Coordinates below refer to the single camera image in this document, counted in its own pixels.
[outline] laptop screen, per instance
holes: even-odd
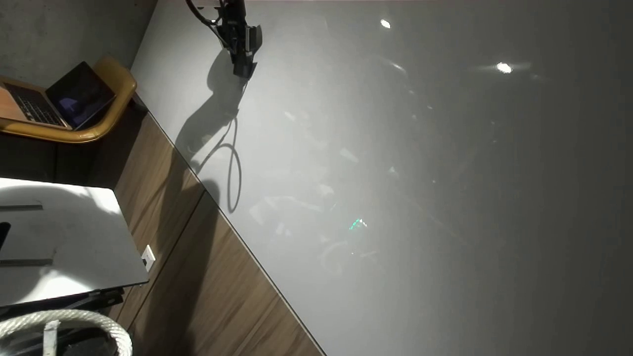
[[[57,83],[45,97],[55,105],[59,115],[71,129],[81,129],[92,117],[100,115],[114,99],[112,91],[96,77],[96,73],[81,61]]]

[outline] white table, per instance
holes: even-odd
[[[0,307],[146,281],[110,190],[0,178],[0,221],[19,227],[25,219],[43,231],[37,235],[41,245],[55,239],[55,253],[49,263],[0,265]]]

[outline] white wall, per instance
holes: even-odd
[[[160,0],[134,75],[328,354],[629,354],[629,8],[249,2],[241,91]]]

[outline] white hose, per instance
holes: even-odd
[[[88,310],[75,310],[75,308],[41,310],[41,312],[31,312],[31,314],[7,318],[7,320],[0,322],[0,340],[13,334],[13,332],[41,326],[51,320],[59,320],[61,324],[63,322],[71,322],[71,324],[79,322],[79,324],[98,326],[116,342],[116,352],[120,356],[132,356],[132,340],[124,328],[120,328],[114,320],[110,320],[102,314],[88,312]]]

